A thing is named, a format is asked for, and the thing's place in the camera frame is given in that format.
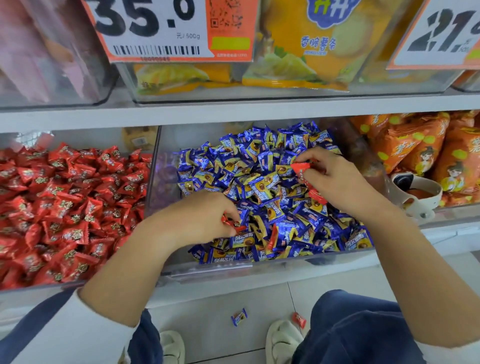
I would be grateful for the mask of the person's right hand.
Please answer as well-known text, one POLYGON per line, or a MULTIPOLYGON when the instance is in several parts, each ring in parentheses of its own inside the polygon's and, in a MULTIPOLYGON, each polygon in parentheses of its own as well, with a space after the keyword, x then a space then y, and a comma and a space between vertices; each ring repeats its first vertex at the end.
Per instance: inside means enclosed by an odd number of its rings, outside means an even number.
POLYGON ((363 177, 357 167, 339 155, 333 177, 304 178, 335 208, 340 209, 361 222, 391 205, 390 201, 363 177))

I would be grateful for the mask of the person's left hand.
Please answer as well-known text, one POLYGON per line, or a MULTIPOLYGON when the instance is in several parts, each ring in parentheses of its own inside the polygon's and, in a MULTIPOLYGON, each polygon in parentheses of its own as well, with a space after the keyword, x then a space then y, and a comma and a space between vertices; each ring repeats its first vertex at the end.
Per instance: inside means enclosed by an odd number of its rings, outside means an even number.
POLYGON ((211 234, 210 197, 224 195, 201 190, 171 204, 145 219, 135 230, 153 252, 168 258, 176 250, 203 244, 216 238, 211 234))

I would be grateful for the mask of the person's left forearm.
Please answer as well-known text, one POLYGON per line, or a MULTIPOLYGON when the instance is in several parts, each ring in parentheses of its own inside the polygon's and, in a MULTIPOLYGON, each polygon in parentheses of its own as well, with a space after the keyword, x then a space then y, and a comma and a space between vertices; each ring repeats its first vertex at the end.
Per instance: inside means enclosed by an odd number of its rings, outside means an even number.
POLYGON ((134 328, 165 262, 178 249, 175 235, 167 217, 147 218, 80 289, 79 298, 97 314, 134 328))

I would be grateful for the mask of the person's right forearm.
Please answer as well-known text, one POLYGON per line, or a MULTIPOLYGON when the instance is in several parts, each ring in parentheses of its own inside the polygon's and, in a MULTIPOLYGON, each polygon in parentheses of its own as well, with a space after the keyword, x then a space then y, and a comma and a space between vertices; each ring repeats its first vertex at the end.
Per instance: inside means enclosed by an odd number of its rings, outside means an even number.
POLYGON ((480 296, 389 201, 356 215, 377 256, 413 338, 458 348, 480 341, 480 296))

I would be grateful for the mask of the pile of blue candies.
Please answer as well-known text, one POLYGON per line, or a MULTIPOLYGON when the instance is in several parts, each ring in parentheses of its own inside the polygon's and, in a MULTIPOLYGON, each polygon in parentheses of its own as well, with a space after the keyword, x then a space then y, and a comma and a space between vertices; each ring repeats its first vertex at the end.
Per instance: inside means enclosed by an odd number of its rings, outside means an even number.
POLYGON ((298 155, 313 147, 342 155, 332 130, 314 121, 299 122, 277 130, 253 127, 219 142, 177 152, 177 185, 183 197, 201 190, 222 193, 235 204, 248 230, 190 248, 199 264, 263 262, 374 247, 362 222, 312 200, 305 180, 291 168, 298 155))

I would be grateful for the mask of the white shelf board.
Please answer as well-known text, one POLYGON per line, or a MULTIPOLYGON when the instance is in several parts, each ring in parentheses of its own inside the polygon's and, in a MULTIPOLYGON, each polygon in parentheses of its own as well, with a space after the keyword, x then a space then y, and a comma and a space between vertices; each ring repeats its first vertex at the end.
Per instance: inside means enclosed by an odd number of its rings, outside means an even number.
POLYGON ((480 109, 480 93, 227 100, 138 105, 125 88, 102 105, 0 110, 0 134, 480 109))

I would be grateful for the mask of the large yellow snack packet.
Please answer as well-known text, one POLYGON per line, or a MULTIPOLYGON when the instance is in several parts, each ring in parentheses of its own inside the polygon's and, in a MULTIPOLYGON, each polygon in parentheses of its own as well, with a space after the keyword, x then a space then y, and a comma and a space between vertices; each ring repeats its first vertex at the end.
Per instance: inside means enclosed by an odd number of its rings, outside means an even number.
POLYGON ((346 91, 403 0, 261 0, 242 85, 346 91))

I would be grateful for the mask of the pile of orange snack packets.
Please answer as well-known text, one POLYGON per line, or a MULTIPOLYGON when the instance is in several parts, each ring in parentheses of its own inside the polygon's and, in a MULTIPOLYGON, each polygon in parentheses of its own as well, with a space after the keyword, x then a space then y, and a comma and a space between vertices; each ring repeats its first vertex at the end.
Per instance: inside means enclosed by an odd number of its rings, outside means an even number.
POLYGON ((389 175, 410 172, 442 187, 440 208, 480 203, 480 110, 349 118, 389 175))

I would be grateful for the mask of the white plastic scoop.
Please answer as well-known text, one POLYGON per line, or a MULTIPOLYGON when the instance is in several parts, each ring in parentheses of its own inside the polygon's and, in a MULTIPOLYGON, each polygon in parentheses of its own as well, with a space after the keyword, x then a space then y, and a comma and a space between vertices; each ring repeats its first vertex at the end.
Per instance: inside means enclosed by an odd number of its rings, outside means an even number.
POLYGON ((411 172, 393 173, 390 180, 389 199, 417 225, 435 218, 434 210, 439 207, 443 194, 440 184, 411 172))

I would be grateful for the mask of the white right shoe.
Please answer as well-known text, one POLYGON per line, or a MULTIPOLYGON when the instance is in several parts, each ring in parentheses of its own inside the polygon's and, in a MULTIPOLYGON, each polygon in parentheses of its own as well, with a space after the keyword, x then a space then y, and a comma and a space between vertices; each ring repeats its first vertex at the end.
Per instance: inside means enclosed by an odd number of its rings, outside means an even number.
POLYGON ((304 337, 290 320, 270 325, 265 342, 266 364, 292 364, 292 358, 304 337))

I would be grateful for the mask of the white shoe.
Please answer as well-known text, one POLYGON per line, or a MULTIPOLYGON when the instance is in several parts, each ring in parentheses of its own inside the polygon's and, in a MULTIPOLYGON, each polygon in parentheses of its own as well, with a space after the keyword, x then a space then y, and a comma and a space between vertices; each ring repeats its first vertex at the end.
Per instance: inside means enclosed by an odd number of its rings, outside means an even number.
POLYGON ((292 358, 304 337, 290 320, 270 325, 265 342, 266 364, 292 364, 292 358))
POLYGON ((160 332, 162 347, 162 364, 185 364, 185 345, 182 336, 177 331, 160 332))

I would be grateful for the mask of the white left shoe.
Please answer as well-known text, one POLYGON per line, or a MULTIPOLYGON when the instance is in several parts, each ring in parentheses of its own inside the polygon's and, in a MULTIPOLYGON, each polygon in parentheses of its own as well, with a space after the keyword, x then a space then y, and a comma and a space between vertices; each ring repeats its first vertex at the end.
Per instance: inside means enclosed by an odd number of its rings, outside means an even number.
POLYGON ((177 331, 160 332, 162 347, 162 364, 185 364, 185 345, 182 336, 177 331))

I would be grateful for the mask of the orange-edged white price tag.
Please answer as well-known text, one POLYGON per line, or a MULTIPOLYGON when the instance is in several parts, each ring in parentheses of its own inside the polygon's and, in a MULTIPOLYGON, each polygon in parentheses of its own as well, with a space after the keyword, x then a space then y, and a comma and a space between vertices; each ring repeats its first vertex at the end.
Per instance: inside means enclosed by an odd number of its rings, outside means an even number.
POLYGON ((81 0, 111 63, 249 63, 260 0, 81 0))
POLYGON ((480 70, 480 0, 424 0, 387 70, 480 70))

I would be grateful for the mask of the blue trousers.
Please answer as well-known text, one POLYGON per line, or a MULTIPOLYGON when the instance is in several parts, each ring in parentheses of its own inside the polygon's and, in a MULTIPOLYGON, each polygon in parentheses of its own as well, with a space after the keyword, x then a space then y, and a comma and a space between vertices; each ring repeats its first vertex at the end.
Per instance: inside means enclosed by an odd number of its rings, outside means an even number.
POLYGON ((292 364, 427 364, 396 302, 325 292, 292 364))

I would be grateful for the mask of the white sleeve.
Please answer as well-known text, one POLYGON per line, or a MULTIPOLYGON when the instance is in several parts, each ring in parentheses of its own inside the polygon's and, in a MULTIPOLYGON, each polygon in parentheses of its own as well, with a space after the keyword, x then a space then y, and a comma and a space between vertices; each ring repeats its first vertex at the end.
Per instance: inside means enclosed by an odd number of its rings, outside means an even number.
POLYGON ((77 290, 64 291, 0 340, 0 364, 143 364, 135 330, 95 312, 77 290))

